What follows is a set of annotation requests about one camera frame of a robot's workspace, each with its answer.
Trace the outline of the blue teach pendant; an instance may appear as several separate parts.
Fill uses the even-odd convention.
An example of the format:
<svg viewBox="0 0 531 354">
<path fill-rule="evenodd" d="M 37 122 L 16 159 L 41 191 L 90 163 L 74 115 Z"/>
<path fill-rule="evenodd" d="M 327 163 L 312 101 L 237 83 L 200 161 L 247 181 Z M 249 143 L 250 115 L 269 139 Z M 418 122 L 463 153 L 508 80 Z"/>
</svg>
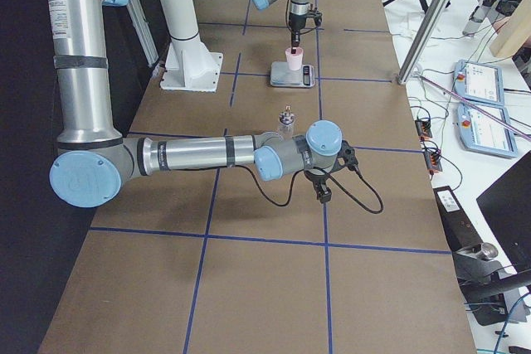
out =
<svg viewBox="0 0 531 354">
<path fill-rule="evenodd" d="M 495 65 L 458 60 L 454 69 L 454 90 L 470 101 L 504 105 L 502 70 Z"/>
<path fill-rule="evenodd" d="M 456 113 L 460 140 L 466 149 L 502 158 L 518 156 L 514 134 L 502 124 L 465 104 L 459 104 Z"/>
</svg>

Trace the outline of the silver electronic kitchen scale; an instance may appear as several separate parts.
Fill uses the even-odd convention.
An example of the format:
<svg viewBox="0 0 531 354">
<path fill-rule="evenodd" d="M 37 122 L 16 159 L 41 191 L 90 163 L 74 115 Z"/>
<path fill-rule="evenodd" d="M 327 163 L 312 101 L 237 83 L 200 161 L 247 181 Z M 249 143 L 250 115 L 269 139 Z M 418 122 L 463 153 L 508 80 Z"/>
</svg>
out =
<svg viewBox="0 0 531 354">
<path fill-rule="evenodd" d="M 286 61 L 275 61 L 270 68 L 270 84 L 274 87 L 311 88 L 314 86 L 314 67 L 303 64 L 291 70 Z"/>
</svg>

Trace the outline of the pink paper cup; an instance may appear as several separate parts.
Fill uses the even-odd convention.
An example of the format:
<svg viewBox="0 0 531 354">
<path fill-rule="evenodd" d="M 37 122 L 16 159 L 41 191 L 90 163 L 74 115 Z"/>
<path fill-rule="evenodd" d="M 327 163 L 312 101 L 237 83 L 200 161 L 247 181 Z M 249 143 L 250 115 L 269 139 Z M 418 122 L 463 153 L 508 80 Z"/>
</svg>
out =
<svg viewBox="0 0 531 354">
<path fill-rule="evenodd" d="M 289 47 L 285 50 L 288 70 L 297 71 L 303 65 L 304 50 L 301 47 Z"/>
</svg>

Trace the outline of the near blue teach pendant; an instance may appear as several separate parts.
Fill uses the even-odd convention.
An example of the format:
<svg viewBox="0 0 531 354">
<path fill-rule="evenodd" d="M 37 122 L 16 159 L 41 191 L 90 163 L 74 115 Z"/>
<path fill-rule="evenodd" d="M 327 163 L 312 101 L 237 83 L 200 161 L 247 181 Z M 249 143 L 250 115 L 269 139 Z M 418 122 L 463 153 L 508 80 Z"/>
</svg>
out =
<svg viewBox="0 0 531 354">
<path fill-rule="evenodd" d="M 502 158 L 518 156 L 514 134 L 502 124 L 465 104 L 459 104 L 456 113 L 460 140 L 466 149 Z"/>
</svg>

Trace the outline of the far blue teach pendant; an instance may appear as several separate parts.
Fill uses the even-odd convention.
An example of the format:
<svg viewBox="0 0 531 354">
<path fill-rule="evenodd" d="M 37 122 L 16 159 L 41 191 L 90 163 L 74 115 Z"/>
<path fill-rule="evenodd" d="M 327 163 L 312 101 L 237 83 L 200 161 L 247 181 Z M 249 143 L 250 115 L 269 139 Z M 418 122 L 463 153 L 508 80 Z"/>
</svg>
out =
<svg viewBox="0 0 531 354">
<path fill-rule="evenodd" d="M 495 65 L 458 60 L 454 69 L 454 90 L 470 101 L 504 105 L 502 70 Z"/>
</svg>

